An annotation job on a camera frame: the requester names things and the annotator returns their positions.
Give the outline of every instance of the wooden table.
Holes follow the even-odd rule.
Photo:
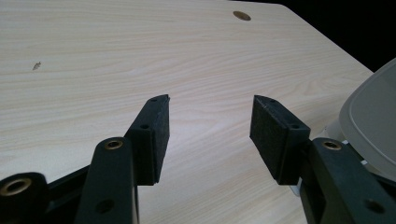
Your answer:
[[[148,98],[170,95],[171,137],[160,183],[139,188],[141,223],[305,223],[248,138],[253,95],[315,136],[372,74],[286,7],[245,2],[1,0],[0,52],[1,179],[67,175]]]

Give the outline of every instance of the brass insert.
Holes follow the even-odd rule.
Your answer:
[[[32,180],[30,178],[19,178],[6,183],[0,189],[1,196],[12,196],[15,194],[19,194],[29,188],[32,184]]]

